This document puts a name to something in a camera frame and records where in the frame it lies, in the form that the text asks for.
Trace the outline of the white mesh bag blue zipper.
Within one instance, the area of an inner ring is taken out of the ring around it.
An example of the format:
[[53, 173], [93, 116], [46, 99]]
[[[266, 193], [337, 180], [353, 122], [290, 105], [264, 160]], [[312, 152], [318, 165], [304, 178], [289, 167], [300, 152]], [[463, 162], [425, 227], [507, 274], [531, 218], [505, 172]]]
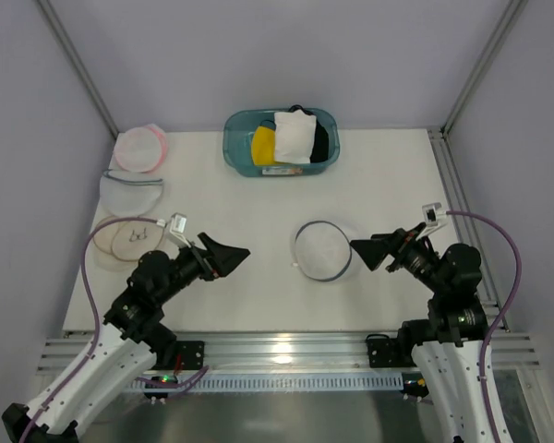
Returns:
[[315, 220], [301, 225], [292, 243], [293, 266], [312, 281], [340, 280], [349, 270], [353, 251], [342, 228], [332, 221]]

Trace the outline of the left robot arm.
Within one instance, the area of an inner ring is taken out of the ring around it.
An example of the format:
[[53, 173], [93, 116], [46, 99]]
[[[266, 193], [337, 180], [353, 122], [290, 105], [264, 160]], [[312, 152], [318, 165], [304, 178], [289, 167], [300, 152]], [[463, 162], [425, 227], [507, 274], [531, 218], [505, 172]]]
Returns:
[[177, 339], [162, 324], [163, 305], [195, 280], [227, 277], [250, 255], [205, 233], [199, 240], [201, 246], [183, 247], [175, 258], [154, 250], [139, 259], [126, 289], [96, 318], [92, 338], [72, 363], [33, 400], [3, 412], [11, 441], [79, 441], [126, 385], [169, 361]]

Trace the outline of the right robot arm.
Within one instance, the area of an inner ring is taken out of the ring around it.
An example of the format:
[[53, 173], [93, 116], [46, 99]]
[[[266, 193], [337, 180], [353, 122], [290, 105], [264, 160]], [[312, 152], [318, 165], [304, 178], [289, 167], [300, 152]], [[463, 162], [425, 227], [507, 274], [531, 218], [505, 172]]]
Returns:
[[510, 442], [493, 374], [491, 331], [477, 294], [480, 254], [458, 243], [439, 255], [421, 234], [424, 228], [350, 243], [370, 270], [392, 257], [388, 272], [404, 269], [433, 293], [427, 318], [405, 321], [386, 343], [394, 359], [413, 363], [423, 376], [444, 441]]

